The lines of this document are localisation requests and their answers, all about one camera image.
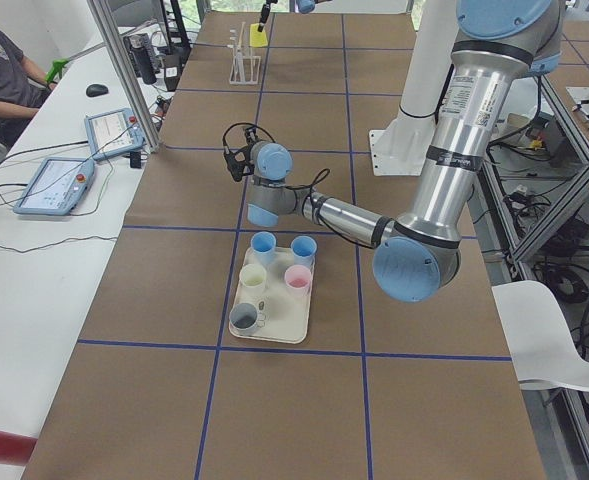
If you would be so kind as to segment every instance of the green object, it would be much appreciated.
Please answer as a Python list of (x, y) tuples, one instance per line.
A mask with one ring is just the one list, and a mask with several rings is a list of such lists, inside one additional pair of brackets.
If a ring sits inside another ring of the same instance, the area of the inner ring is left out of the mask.
[(52, 62), (52, 68), (50, 68), (50, 71), (45, 75), (45, 81), (48, 85), (52, 83), (57, 76), (59, 80), (63, 77), (63, 69), (69, 62), (69, 58), (61, 58)]

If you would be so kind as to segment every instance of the red cylinder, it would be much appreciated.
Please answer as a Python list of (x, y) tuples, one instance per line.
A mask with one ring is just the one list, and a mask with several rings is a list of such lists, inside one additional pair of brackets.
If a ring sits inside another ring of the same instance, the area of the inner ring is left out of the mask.
[(35, 438), (0, 431), (0, 463), (27, 465), (35, 445)]

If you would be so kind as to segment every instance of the device screen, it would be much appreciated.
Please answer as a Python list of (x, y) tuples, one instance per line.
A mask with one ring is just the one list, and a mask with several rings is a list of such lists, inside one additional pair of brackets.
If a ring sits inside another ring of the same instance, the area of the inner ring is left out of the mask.
[(57, 210), (65, 201), (83, 162), (49, 160), (21, 204), (24, 208)]
[(129, 125), (122, 112), (95, 117), (91, 120), (91, 125), (99, 149), (93, 153), (108, 153), (129, 147), (133, 143), (130, 132), (127, 132)]

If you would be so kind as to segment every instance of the blue joint cap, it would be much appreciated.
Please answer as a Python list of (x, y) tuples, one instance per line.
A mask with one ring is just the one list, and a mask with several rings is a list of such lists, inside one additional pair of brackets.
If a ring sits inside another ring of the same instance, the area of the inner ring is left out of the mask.
[(316, 7), (316, 2), (314, 0), (296, 0), (296, 6), (301, 13), (311, 13)]
[(268, 143), (258, 152), (256, 168), (268, 180), (283, 180), (292, 171), (292, 155), (278, 143)]
[(515, 35), (536, 22), (552, 0), (458, 0), (459, 28), (477, 40)]
[(538, 77), (540, 75), (545, 75), (550, 73), (552, 70), (555, 70), (558, 67), (558, 64), (561, 61), (561, 54), (557, 53), (556, 55), (550, 55), (549, 57), (539, 58), (532, 62), (532, 66), (530, 67), (530, 71), (528, 72), (528, 77)]
[(247, 219), (259, 227), (275, 227), (278, 223), (278, 215), (251, 203), (247, 207)]
[(402, 302), (420, 302), (436, 293), (441, 273), (436, 258), (424, 245), (393, 237), (374, 253), (374, 278), (381, 290)]

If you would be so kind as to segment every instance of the pink cup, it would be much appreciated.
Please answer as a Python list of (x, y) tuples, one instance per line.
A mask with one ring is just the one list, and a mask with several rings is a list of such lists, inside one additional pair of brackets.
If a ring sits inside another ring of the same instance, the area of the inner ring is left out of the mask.
[(307, 295), (312, 285), (312, 272), (304, 265), (292, 265), (285, 271), (285, 285), (292, 296)]

